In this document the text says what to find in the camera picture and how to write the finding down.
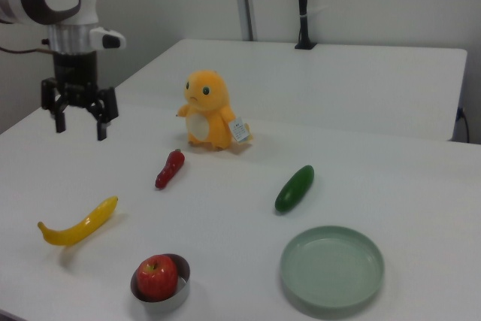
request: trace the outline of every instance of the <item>red apple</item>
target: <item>red apple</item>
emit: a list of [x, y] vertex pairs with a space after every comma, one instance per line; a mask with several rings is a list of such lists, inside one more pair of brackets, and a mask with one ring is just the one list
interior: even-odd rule
[[177, 288], [177, 267], [169, 256], [155, 255], [138, 266], [139, 291], [151, 301], [163, 301], [171, 297]]

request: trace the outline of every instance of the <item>orange plush toy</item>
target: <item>orange plush toy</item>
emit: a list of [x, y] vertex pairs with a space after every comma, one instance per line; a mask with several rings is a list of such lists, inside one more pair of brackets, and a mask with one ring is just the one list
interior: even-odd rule
[[228, 124], [236, 116], [220, 75], [209, 70], [192, 73], [187, 78], [183, 94], [187, 104], [179, 109], [177, 115], [186, 118], [189, 143], [211, 144], [219, 150], [228, 148], [232, 140]]

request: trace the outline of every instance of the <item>yellow banana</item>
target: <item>yellow banana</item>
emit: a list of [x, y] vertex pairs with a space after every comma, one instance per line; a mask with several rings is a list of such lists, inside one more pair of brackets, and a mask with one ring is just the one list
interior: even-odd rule
[[113, 210], [115, 210], [117, 199], [116, 196], [107, 198], [87, 217], [85, 217], [82, 222], [69, 229], [55, 231], [47, 228], [42, 222], [39, 222], [37, 226], [42, 231], [44, 240], [49, 244], [55, 244], [56, 246], [70, 246], [76, 244], [104, 224], [112, 214]]

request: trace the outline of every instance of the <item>plastic plate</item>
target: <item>plastic plate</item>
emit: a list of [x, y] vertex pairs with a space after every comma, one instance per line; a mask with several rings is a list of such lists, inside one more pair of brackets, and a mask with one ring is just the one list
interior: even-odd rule
[[323, 226], [302, 232], [287, 244], [280, 273], [290, 301], [322, 313], [369, 301], [383, 281], [384, 261], [363, 234]]

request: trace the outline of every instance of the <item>stainless steel bowl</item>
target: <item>stainless steel bowl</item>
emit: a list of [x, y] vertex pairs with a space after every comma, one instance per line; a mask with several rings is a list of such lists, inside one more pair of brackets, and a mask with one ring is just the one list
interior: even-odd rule
[[187, 296], [189, 296], [189, 263], [182, 256], [173, 253], [166, 253], [165, 256], [169, 256], [172, 261], [174, 261], [174, 264], [177, 266], [177, 273], [179, 274], [177, 289], [173, 296], [164, 301], [148, 301], [142, 296], [138, 289], [137, 278], [135, 276], [136, 272], [134, 272], [132, 279], [130, 280], [130, 290], [132, 291], [132, 294], [149, 313], [161, 313], [175, 310], [187, 299]]

